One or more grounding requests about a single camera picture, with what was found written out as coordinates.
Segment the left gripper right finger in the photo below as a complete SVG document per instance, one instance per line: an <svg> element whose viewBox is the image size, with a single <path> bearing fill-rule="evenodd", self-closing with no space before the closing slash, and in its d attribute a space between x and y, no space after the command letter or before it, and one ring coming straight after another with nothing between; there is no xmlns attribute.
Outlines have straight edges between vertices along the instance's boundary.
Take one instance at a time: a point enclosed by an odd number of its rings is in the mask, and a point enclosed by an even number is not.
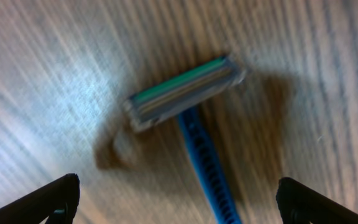
<svg viewBox="0 0 358 224"><path fill-rule="evenodd" d="M284 224L358 224L358 214L311 188L284 177L276 201Z"/></svg>

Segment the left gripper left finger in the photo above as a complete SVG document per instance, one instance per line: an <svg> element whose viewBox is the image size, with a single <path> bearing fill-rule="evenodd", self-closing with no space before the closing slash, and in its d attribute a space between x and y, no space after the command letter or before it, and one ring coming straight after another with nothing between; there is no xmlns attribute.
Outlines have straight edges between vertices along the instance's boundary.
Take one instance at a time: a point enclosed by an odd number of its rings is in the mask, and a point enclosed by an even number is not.
<svg viewBox="0 0 358 224"><path fill-rule="evenodd" d="M66 174L0 208L0 223L71 224L79 201L79 177Z"/></svg>

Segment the blue disposable razor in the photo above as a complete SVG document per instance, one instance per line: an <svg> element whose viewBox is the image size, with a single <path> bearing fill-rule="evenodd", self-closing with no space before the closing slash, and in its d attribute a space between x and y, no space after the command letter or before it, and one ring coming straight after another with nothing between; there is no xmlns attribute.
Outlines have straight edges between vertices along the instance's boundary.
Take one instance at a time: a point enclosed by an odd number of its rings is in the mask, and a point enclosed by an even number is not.
<svg viewBox="0 0 358 224"><path fill-rule="evenodd" d="M213 140L197 106L240 83L244 72L228 55L214 58L172 79L130 96L124 103L130 126L142 132L175 118L187 153L218 223L240 223Z"/></svg>

